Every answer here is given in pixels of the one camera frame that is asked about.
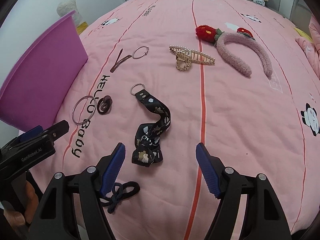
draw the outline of bed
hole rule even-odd
[[[250,78],[241,75],[212,44],[196,37],[199,25],[249,30],[269,55],[272,76],[266,77],[252,50],[228,44],[252,69]],[[52,157],[31,170],[40,189],[56,172],[79,173],[122,142],[126,158],[117,182],[136,181],[141,190],[113,214],[106,212],[116,239],[204,239],[219,200],[209,193],[196,161],[196,145],[203,142],[240,174],[266,174],[291,233],[307,228],[320,204],[320,80],[293,28],[281,15],[247,0],[129,0],[102,16],[80,35],[88,60],[54,121],[67,120],[69,133],[55,142]],[[215,65],[192,64],[180,72],[170,45],[202,51]],[[121,49],[125,56],[140,46],[149,47],[145,57],[130,58],[110,72]],[[171,112],[170,128],[161,136],[164,160],[149,168],[131,163],[138,126],[158,120],[130,94],[137,83]],[[110,95],[112,109],[76,126],[72,109],[86,95]],[[76,116],[82,110],[80,119],[87,118],[89,105],[90,100],[80,105]],[[83,225],[79,200],[76,206]],[[239,238],[244,208],[242,201],[232,239]]]

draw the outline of white wall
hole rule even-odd
[[[18,0],[14,5],[0,28],[0,86],[23,52],[59,19],[56,8],[61,1]],[[91,24],[124,1],[76,0],[76,3],[83,19]],[[17,129],[0,121],[0,146],[17,134]]]
[[[286,18],[290,19],[292,5],[293,5],[293,0],[281,0],[279,12]]]

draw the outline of red stripe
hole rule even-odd
[[[195,13],[193,11],[193,3],[194,0],[192,0],[192,15],[193,15],[193,20],[195,22],[195,26],[198,27],[197,22],[196,22],[196,17]],[[201,41],[199,40],[199,51],[202,52],[202,44]],[[203,64],[200,65],[200,91],[201,91],[201,134],[200,134],[200,141],[204,143],[204,136],[205,136],[205,97],[204,97],[204,66]],[[201,178],[202,178],[202,172],[200,167],[198,167],[198,174],[197,174],[197,182],[196,182],[196,191],[195,191],[195,196],[193,198],[193,203],[191,207],[191,213],[187,225],[187,230],[185,233],[185,236],[183,240],[188,240],[193,224],[193,220],[196,215],[196,209],[199,201],[199,195],[200,195],[200,187],[201,187]]]
[[[255,32],[255,34],[260,38],[260,36],[259,36],[259,35],[256,33],[256,31],[250,26],[250,24],[247,23],[247,25],[249,25],[249,27],[250,27],[250,28]],[[273,58],[278,62],[278,60],[277,60],[276,57],[273,55],[273,53],[270,51],[270,49],[268,48],[268,46],[264,43],[264,41],[263,41],[261,38],[260,38],[260,40],[263,42],[263,44],[264,44],[264,45],[266,46],[266,48],[269,50],[269,52],[271,53],[271,55],[273,56]],[[279,62],[278,62],[278,65],[279,65],[279,67],[280,67],[280,69],[281,69],[281,71],[282,71],[282,74],[283,74],[285,80],[287,81],[287,84],[288,84],[288,86],[289,86],[289,90],[290,90],[290,93],[291,93],[291,98],[292,98],[292,101],[293,101],[293,103],[294,103],[293,94],[292,94],[292,90],[291,90],[291,86],[290,86],[290,84],[289,84],[289,81],[288,81],[286,75],[284,74],[284,71],[283,71],[283,69],[282,69],[282,67],[281,67],[281,65],[280,65]],[[300,125],[301,125],[301,132],[302,132],[302,137],[303,137],[303,165],[304,165],[304,171],[303,171],[303,180],[302,180],[302,194],[301,194],[300,209],[299,209],[299,213],[298,213],[297,219],[296,219],[296,221],[295,221],[295,223],[293,224],[293,227],[292,227],[292,229],[291,229],[291,232],[292,232],[292,230],[293,230],[296,222],[298,221],[298,218],[299,218],[300,213],[301,213],[303,193],[304,193],[304,182],[305,182],[305,179],[306,179],[306,172],[307,172],[307,168],[306,168],[306,142],[305,142],[305,137],[304,137],[304,133],[303,133],[303,126],[302,126],[302,123],[301,123],[301,120],[300,120],[300,115],[299,115],[299,111],[298,111],[297,107],[296,107],[296,110],[297,110],[298,119],[299,119],[299,122],[300,122]]]
[[[302,199],[303,199],[303,192],[304,192],[304,182],[305,182],[305,179],[306,179],[306,143],[305,143],[305,138],[304,138],[304,134],[303,134],[303,127],[302,127],[302,123],[301,123],[301,120],[300,120],[300,115],[299,115],[299,111],[297,109],[297,114],[298,114],[298,117],[299,117],[299,121],[300,121],[300,125],[301,125],[301,131],[302,131],[302,135],[303,135],[303,163],[304,163],[304,172],[303,172],[303,181],[302,181],[302,195],[301,195],[301,203],[300,203],[300,209],[299,209],[299,213],[298,213],[298,216],[297,216],[297,219],[295,221],[295,223],[293,224],[293,227],[291,228],[291,231],[293,230],[296,222],[298,221],[298,218],[300,216],[300,213],[301,213],[301,207],[302,207]]]
[[[270,23],[271,25],[272,25],[272,23],[271,22],[269,22],[265,17],[263,17],[259,12],[257,12],[263,19],[265,19],[265,21],[267,21],[268,23]],[[285,40],[285,38],[282,36],[282,34],[277,30],[277,32],[278,32],[278,34]],[[301,59],[300,59],[300,57],[298,57],[298,59],[300,60],[300,62],[301,62],[301,65],[303,65],[303,67],[304,67],[304,69],[308,72],[308,74],[310,75],[310,73],[309,73],[309,71],[307,70],[307,68],[304,66],[304,64],[302,63],[302,61],[301,61]],[[311,75],[310,75],[310,79],[312,80],[312,82],[314,83],[314,85],[315,85],[315,87],[316,87],[316,90],[318,91],[318,94],[319,94],[319,96],[320,96],[320,92],[319,92],[319,90],[318,90],[318,88],[317,88],[317,86],[316,86],[316,84],[315,84],[315,82],[313,81],[313,79],[312,79],[312,77],[311,77]]]
[[[151,5],[149,5],[146,9],[148,9],[150,6],[152,6],[153,4],[155,4],[155,3],[158,2],[158,1],[159,1],[159,0],[156,0],[156,1],[153,2]],[[97,79],[99,78],[99,76],[100,76],[101,72],[103,71],[103,68],[105,67],[105,65],[108,63],[108,60],[109,60],[111,54],[113,53],[113,51],[115,50],[117,44],[121,41],[122,37],[123,37],[123,36],[125,35],[125,33],[131,28],[131,26],[141,17],[141,15],[145,12],[145,10],[143,10],[143,12],[138,16],[138,18],[135,19],[135,20],[130,24],[130,26],[124,31],[124,33],[122,34],[122,36],[119,38],[118,42],[113,46],[113,49],[112,49],[112,51],[109,53],[109,55],[108,55],[108,57],[107,57],[107,60],[105,61],[105,63],[104,63],[103,66],[101,67],[101,69],[100,69],[100,71],[99,71],[99,74],[97,75],[96,79],[94,80],[94,82],[93,82],[93,84],[92,84],[92,87],[90,88],[90,91],[89,91],[89,94],[88,94],[88,95],[90,95],[92,89],[95,87],[95,83],[96,83]],[[83,112],[83,110],[84,110],[84,107],[85,107],[85,104],[84,104],[84,106],[83,106],[83,108],[82,108],[82,110],[81,110],[81,113],[80,113],[80,116],[79,116],[79,120],[80,120],[80,118],[81,118],[81,114],[82,114],[82,112]],[[76,129],[73,131],[73,133],[71,134],[71,137],[70,137],[70,140],[69,140],[69,145],[66,147],[66,149],[65,149],[65,151],[64,151],[64,153],[63,153],[63,157],[62,157],[62,171],[64,171],[64,170],[63,170],[63,169],[64,169],[64,158],[65,158],[65,156],[66,156],[67,151],[68,151],[69,148],[71,147],[71,142],[72,142],[73,136],[76,134],[77,130],[78,130],[78,126],[77,126]]]

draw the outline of pink fuzzy headband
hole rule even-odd
[[[264,73],[267,77],[272,75],[272,64],[264,48],[255,41],[251,32],[244,28],[239,28],[237,33],[225,33],[220,29],[214,29],[207,25],[196,28],[197,36],[204,41],[211,42],[217,46],[219,55],[233,66],[237,71],[246,77],[250,77],[252,71],[247,63],[239,57],[233,55],[226,47],[226,42],[236,42],[252,49],[260,58]]]

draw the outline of silver hoop ring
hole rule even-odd
[[[130,89],[130,94],[131,95],[133,95],[134,96],[134,93],[132,93],[132,89],[133,88],[135,88],[135,87],[137,87],[137,86],[142,86],[143,87],[143,89],[146,89],[146,86],[144,85],[144,84],[141,84],[141,83],[139,83],[139,84],[135,84],[134,86],[132,86],[132,88]]]
[[[146,51],[141,57],[134,57],[134,54],[135,54],[139,49],[141,49],[141,48],[147,48],[147,51]],[[147,46],[141,46],[141,47],[137,48],[137,49],[132,53],[132,58],[133,58],[133,59],[142,58],[142,57],[146,56],[146,55],[148,54],[148,52],[149,52],[149,47],[147,47]]]
[[[92,98],[94,100],[94,110],[93,112],[91,113],[91,115],[85,119],[83,122],[76,122],[75,120],[75,110],[76,110],[76,107],[79,105],[79,103],[83,100],[83,99],[87,99],[87,98]],[[93,97],[93,96],[84,96],[83,98],[80,98],[79,101],[76,103],[75,107],[72,109],[72,120],[73,122],[76,124],[76,125],[82,125],[86,122],[88,122],[94,115],[94,113],[96,112],[97,110],[97,100]]]

